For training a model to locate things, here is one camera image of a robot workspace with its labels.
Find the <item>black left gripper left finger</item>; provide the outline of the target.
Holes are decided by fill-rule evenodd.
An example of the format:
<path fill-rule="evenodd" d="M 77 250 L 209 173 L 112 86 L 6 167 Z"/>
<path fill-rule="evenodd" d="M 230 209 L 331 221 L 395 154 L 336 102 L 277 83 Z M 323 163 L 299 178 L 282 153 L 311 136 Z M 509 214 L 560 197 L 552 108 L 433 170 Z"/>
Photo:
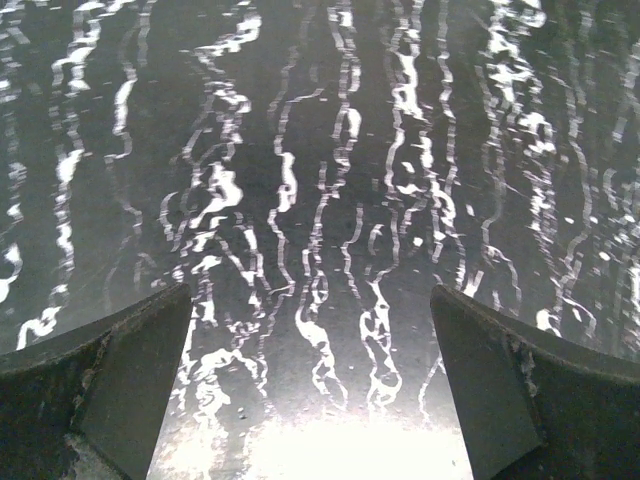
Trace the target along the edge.
<path fill-rule="evenodd" d="M 191 312 L 180 283 L 3 354 L 2 478 L 145 478 Z"/>

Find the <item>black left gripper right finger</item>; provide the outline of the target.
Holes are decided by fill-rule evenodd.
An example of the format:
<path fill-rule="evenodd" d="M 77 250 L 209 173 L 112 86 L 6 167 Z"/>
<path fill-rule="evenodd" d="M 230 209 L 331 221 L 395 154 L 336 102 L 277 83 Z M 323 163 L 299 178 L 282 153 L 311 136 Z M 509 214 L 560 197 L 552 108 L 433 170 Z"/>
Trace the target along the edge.
<path fill-rule="evenodd" d="M 443 285 L 430 308 L 474 478 L 638 478 L 638 364 Z"/>

